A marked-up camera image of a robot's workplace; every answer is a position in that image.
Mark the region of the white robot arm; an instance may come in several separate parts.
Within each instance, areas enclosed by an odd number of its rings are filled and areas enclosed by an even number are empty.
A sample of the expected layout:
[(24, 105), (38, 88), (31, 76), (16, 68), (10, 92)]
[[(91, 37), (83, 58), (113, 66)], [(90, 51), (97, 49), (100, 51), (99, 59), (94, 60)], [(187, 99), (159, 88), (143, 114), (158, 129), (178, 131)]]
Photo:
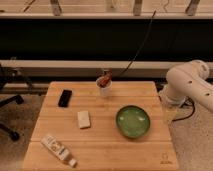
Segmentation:
[(193, 60), (172, 67), (166, 74), (167, 84), (160, 91), (162, 103), (180, 106), (187, 97), (213, 113), (213, 85), (206, 79), (209, 67), (202, 60)]

